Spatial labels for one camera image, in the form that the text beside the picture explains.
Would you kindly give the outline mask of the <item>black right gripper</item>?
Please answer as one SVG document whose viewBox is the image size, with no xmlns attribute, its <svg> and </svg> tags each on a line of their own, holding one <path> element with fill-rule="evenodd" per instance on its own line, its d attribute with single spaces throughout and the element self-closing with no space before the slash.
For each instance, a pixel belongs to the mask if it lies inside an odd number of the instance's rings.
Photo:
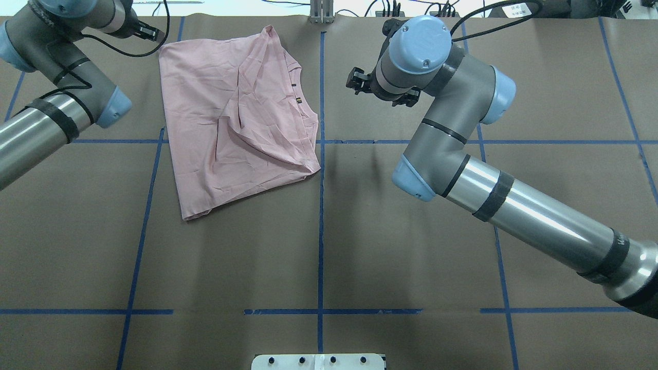
<svg viewBox="0 0 658 370">
<path fill-rule="evenodd" d="M 376 66 L 379 65 L 381 58 L 385 56 L 385 52 L 389 47 L 392 36 L 404 27 L 406 22 L 407 21 L 405 20 L 397 18 L 389 18 L 385 21 L 381 28 L 381 33 L 383 33 L 386 39 L 381 45 Z M 398 105 L 414 107 L 414 105 L 418 103 L 421 95 L 421 90 L 418 87 L 411 87 L 407 91 L 397 94 L 387 90 L 386 87 L 381 84 L 380 80 L 383 80 L 384 82 L 386 81 L 383 77 L 383 72 L 377 72 L 377 68 L 374 68 L 371 73 L 365 73 L 362 68 L 355 66 L 350 71 L 345 86 L 348 89 L 354 90 L 356 95 L 359 93 L 374 94 L 382 101 L 391 102 L 392 107 Z"/>
</svg>

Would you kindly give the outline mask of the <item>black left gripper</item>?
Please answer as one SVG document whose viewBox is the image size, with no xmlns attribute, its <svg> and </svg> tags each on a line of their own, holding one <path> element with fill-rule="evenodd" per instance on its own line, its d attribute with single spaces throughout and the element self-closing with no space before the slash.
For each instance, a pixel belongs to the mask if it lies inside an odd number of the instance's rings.
<svg viewBox="0 0 658 370">
<path fill-rule="evenodd" d="M 166 30 L 140 21 L 135 12 L 131 11 L 125 15 L 123 24 L 123 36 L 125 38 L 135 36 L 142 40 L 151 42 L 162 42 L 166 38 Z"/>
</svg>

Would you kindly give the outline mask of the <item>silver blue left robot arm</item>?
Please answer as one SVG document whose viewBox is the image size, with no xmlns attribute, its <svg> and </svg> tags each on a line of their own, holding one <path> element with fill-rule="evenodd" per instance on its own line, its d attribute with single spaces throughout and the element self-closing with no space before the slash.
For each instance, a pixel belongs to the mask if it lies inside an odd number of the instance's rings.
<svg viewBox="0 0 658 370">
<path fill-rule="evenodd" d="M 129 97 L 76 46 L 82 39 L 97 40 L 84 33 L 87 28 L 155 42 L 141 57 L 158 51 L 170 33 L 169 27 L 141 21 L 132 1 L 28 1 L 4 21 L 2 60 L 25 73 L 41 73 L 54 89 L 2 123 L 2 188 L 91 125 L 108 128 L 131 110 Z"/>
</svg>

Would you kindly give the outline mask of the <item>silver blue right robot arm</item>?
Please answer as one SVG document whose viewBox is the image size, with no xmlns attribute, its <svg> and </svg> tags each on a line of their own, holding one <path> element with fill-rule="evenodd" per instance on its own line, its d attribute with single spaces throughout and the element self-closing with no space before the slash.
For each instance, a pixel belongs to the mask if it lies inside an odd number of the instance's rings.
<svg viewBox="0 0 658 370">
<path fill-rule="evenodd" d="M 393 183 L 425 202 L 449 200 L 599 284 L 616 304 L 655 319 L 656 242 L 634 240 L 466 152 L 477 127 L 510 108 L 515 82 L 459 46 L 440 18 L 389 18 L 381 32 L 372 72 L 353 68 L 346 86 L 393 106 L 433 98 Z"/>
</svg>

